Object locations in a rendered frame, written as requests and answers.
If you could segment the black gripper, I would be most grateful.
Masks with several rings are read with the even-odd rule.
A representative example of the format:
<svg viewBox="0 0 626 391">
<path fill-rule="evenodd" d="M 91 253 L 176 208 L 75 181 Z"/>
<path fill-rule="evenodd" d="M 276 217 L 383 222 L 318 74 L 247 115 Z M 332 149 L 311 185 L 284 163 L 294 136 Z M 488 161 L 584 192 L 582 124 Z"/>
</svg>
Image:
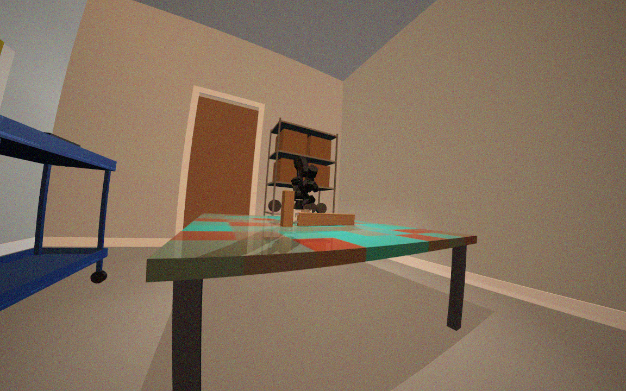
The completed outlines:
<svg viewBox="0 0 626 391">
<path fill-rule="evenodd" d="M 308 188 L 308 186 L 305 185 L 305 183 L 310 180 L 303 181 L 301 176 L 296 176 L 295 178 L 292 178 L 291 181 L 292 181 L 293 191 L 295 191 L 294 194 L 296 194 L 298 189 L 300 189 L 300 191 L 305 195 L 305 199 L 303 200 L 302 207 L 304 207 L 306 204 L 311 204 L 315 202 L 316 200 L 315 197 L 313 195 L 308 194 L 308 192 L 310 192 L 310 189 Z"/>
</svg>

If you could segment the wooden post with slot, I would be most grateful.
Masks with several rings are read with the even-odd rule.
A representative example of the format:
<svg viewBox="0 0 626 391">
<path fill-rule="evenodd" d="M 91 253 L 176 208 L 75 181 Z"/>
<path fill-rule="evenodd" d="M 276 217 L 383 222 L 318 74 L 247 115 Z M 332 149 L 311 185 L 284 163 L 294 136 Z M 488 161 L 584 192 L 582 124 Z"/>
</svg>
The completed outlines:
<svg viewBox="0 0 626 391">
<path fill-rule="evenodd" d="M 284 190 L 281 193 L 281 215 L 280 226 L 293 226 L 293 210 L 294 210 L 294 193 L 295 191 Z"/>
</svg>

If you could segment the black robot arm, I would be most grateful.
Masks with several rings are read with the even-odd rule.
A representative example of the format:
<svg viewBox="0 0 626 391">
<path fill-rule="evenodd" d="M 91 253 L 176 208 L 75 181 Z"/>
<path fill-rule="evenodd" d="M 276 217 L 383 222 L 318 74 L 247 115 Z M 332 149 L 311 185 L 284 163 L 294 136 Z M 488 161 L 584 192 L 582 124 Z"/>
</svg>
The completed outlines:
<svg viewBox="0 0 626 391">
<path fill-rule="evenodd" d="M 318 168 L 315 165 L 308 165 L 306 162 L 305 156 L 296 157 L 293 161 L 294 167 L 297 170 L 297 176 L 301 176 L 303 180 L 303 176 L 305 180 L 310 180 L 305 183 L 306 186 L 310 189 L 310 192 L 318 192 L 320 190 L 315 182 L 315 176 L 318 171 Z M 302 199 L 302 200 L 296 200 Z M 303 210 L 302 203 L 305 199 L 305 195 L 298 189 L 296 194 L 294 194 L 294 201 L 296 201 L 296 208 L 294 210 Z"/>
</svg>

